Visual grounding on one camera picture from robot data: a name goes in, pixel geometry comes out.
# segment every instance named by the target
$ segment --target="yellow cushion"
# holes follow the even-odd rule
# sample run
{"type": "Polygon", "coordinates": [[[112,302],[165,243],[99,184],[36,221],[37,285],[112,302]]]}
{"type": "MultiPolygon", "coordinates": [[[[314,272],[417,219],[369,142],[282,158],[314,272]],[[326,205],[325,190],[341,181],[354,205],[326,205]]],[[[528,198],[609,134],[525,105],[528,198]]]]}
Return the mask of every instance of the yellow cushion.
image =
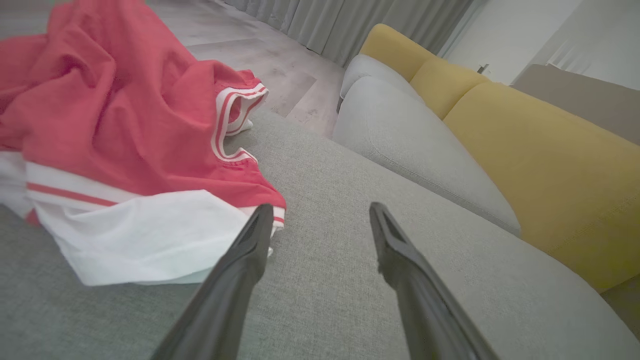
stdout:
{"type": "Polygon", "coordinates": [[[438,57],[422,64],[411,80],[411,86],[439,118],[474,86],[489,79],[462,66],[447,63],[438,57]]]}
{"type": "Polygon", "coordinates": [[[382,62],[407,81],[411,81],[425,60],[436,57],[413,40],[384,24],[375,25],[371,29],[360,48],[360,54],[382,62]]]}
{"type": "Polygon", "coordinates": [[[523,240],[599,292],[640,273],[639,146],[497,83],[471,89],[444,122],[511,204],[523,240]]]}

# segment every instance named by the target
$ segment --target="wooden floor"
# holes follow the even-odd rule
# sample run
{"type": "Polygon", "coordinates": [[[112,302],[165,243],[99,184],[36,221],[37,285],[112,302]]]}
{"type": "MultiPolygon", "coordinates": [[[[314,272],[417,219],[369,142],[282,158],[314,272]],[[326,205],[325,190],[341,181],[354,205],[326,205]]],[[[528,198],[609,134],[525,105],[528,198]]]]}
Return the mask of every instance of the wooden floor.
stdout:
{"type": "MultiPolygon", "coordinates": [[[[45,31],[50,0],[11,2],[2,5],[0,38],[45,31]]],[[[252,70],[269,89],[263,107],[331,136],[344,69],[222,0],[147,3],[197,59],[252,70]]]]}

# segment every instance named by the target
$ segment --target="fabric upholstery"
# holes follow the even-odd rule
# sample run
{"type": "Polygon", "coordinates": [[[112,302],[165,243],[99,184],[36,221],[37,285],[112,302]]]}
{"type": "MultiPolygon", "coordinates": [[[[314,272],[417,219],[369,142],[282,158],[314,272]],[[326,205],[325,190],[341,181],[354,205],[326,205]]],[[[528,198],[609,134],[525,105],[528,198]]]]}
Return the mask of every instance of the fabric upholstery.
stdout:
{"type": "Polygon", "coordinates": [[[384,82],[363,78],[351,87],[333,140],[519,235],[509,203],[447,126],[384,82]]]}
{"type": "Polygon", "coordinates": [[[435,58],[424,62],[411,80],[411,86],[424,103],[444,119],[463,95],[485,82],[489,79],[473,70],[435,58]]]}
{"type": "Polygon", "coordinates": [[[640,145],[640,92],[568,72],[531,64],[511,85],[640,145]]]}
{"type": "Polygon", "coordinates": [[[344,78],[342,78],[340,97],[344,99],[351,86],[360,78],[365,76],[372,76],[376,79],[380,79],[398,90],[401,90],[406,95],[409,95],[418,101],[422,101],[420,95],[418,95],[412,86],[409,85],[409,83],[394,69],[391,69],[374,58],[362,54],[353,58],[349,67],[345,70],[344,78]]]}
{"type": "Polygon", "coordinates": [[[384,63],[407,81],[411,81],[427,59],[435,57],[427,49],[384,24],[377,24],[371,29],[360,48],[360,54],[384,63]]]}
{"type": "MultiPolygon", "coordinates": [[[[238,359],[408,359],[377,271],[382,201],[503,359],[638,359],[640,343],[565,266],[497,226],[277,115],[237,135],[289,212],[253,291],[238,359]]],[[[0,207],[3,359],[148,359],[193,285],[80,285],[43,230],[0,207]]]]}
{"type": "Polygon", "coordinates": [[[640,273],[640,147],[498,83],[444,119],[498,186],[522,239],[602,292],[640,273]]]}
{"type": "Polygon", "coordinates": [[[603,292],[602,298],[640,340],[640,275],[603,292]]]}

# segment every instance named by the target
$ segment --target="white fabric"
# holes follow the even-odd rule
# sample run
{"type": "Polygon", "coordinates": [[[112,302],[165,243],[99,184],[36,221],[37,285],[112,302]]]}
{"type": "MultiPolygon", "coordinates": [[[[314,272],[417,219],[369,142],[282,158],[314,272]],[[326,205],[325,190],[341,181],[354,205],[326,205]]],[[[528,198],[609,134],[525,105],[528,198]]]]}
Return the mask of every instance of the white fabric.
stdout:
{"type": "Polygon", "coordinates": [[[26,169],[21,152],[0,152],[0,204],[26,218],[33,209],[27,197],[26,169]]]}
{"type": "MultiPolygon", "coordinates": [[[[258,84],[258,86],[254,87],[250,91],[255,91],[258,88],[262,88],[262,87],[264,87],[264,85],[260,83],[258,84]]],[[[257,100],[258,103],[263,102],[267,97],[267,94],[264,94],[262,97],[259,97],[257,100]]],[[[220,101],[221,99],[222,99],[221,97],[218,97],[216,101],[218,101],[218,103],[221,103],[220,101]]],[[[253,122],[251,122],[251,120],[249,120],[247,116],[249,116],[250,108],[252,106],[256,106],[255,97],[250,97],[250,98],[238,97],[236,101],[240,101],[240,112],[238,114],[238,117],[236,118],[236,121],[230,122],[229,125],[227,126],[226,136],[237,135],[242,131],[249,130],[253,127],[253,122]]]]}
{"type": "Polygon", "coordinates": [[[417,92],[415,92],[411,84],[409,84],[407,80],[405,80],[394,69],[391,69],[380,61],[363,54],[353,58],[349,67],[347,67],[347,70],[344,72],[342,88],[340,89],[340,97],[344,99],[351,86],[358,81],[358,79],[364,78],[365,76],[380,79],[402,91],[406,95],[423,102],[422,98],[417,92]]]}
{"type": "MultiPolygon", "coordinates": [[[[0,152],[0,200],[38,220],[85,285],[202,282],[255,209],[205,190],[141,196],[0,152]]],[[[284,209],[274,208],[284,217],[284,209]]],[[[282,227],[274,222],[273,230],[282,227]]]]}

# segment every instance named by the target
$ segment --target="gray sofa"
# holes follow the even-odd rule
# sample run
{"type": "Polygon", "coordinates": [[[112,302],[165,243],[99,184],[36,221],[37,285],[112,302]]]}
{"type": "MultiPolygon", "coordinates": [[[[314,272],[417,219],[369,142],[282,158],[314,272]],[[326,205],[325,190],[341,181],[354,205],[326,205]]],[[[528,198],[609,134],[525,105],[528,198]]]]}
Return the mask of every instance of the gray sofa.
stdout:
{"type": "MultiPolygon", "coordinates": [[[[349,70],[358,65],[349,65],[343,88],[357,76],[349,70]]],[[[500,190],[438,116],[408,91],[389,86],[379,74],[353,81],[333,141],[519,236],[518,219],[500,190]]]]}
{"type": "MultiPolygon", "coordinates": [[[[228,141],[287,200],[244,323],[240,359],[406,359],[377,273],[371,201],[391,210],[503,359],[639,359],[586,282],[483,217],[268,112],[228,141]]],[[[42,229],[0,208],[3,359],[145,359],[193,285],[80,284],[42,229]]]]}

